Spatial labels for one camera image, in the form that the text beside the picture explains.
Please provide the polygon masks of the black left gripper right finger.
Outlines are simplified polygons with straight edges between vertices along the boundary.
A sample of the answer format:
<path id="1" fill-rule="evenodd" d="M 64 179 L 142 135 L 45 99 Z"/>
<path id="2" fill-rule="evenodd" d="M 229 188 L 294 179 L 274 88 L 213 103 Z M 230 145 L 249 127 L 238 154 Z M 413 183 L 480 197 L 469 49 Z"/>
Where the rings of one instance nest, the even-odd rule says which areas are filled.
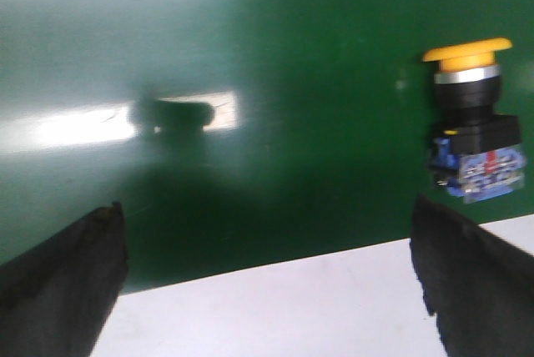
<path id="1" fill-rule="evenodd" d="M 533 257 L 423 195 L 411 261 L 449 356 L 533 354 Z"/>

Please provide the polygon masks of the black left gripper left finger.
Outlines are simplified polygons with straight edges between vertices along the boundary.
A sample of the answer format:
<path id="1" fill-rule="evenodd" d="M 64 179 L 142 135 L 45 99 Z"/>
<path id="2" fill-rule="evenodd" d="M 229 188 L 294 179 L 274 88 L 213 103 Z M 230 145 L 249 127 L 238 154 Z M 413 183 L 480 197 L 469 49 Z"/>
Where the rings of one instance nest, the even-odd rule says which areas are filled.
<path id="1" fill-rule="evenodd" d="M 121 204 L 97 208 L 1 266 L 1 354 L 89 356 L 128 274 Z"/>

